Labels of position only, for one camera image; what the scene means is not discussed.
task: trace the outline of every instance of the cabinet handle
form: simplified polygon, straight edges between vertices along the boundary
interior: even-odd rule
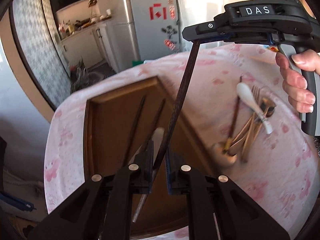
[[[99,29],[96,29],[96,32],[97,32],[98,38],[100,38]]]
[[[99,31],[99,38],[102,38],[102,35],[100,33],[100,28],[98,29],[98,31]]]

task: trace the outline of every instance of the white ceramic spoon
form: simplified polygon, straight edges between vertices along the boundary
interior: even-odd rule
[[[249,106],[260,118],[261,122],[263,123],[264,127],[266,128],[266,133],[272,133],[273,129],[268,121],[268,118],[264,117],[263,111],[258,106],[254,96],[251,92],[250,87],[246,83],[239,83],[237,85],[237,94],[240,97],[241,101],[243,101],[247,106]]]

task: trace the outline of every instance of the white cloth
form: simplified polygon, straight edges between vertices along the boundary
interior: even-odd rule
[[[52,119],[45,152],[44,187],[48,212],[84,182],[83,129],[86,101],[96,95],[157,75],[173,98],[176,97],[188,52],[123,71],[96,85],[72,94]],[[183,106],[203,144],[227,138],[240,76],[250,86],[277,104],[270,117],[270,136],[262,128],[252,146],[249,162],[237,162],[224,170],[249,196],[264,208],[293,239],[305,223],[318,195],[319,157],[313,139],[300,129],[282,90],[282,77],[275,53],[259,45],[231,44],[200,50]],[[251,111],[240,105],[236,133]],[[187,238],[187,229],[158,238]]]

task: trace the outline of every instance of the silver refrigerator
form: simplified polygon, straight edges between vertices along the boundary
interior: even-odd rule
[[[107,29],[116,68],[153,60],[179,51],[176,0],[108,0],[112,19]]]

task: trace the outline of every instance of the fingernail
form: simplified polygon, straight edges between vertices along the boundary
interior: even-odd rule
[[[309,111],[308,113],[312,113],[313,112],[313,106],[309,106]]]
[[[316,97],[313,94],[306,94],[306,101],[308,104],[313,105],[316,101]]]
[[[297,78],[297,85],[299,86],[299,88],[303,88],[306,89],[308,86],[307,81],[305,80],[305,78],[303,77],[298,77]]]
[[[299,54],[294,54],[291,56],[295,64],[305,64],[306,62],[302,59],[302,56]]]

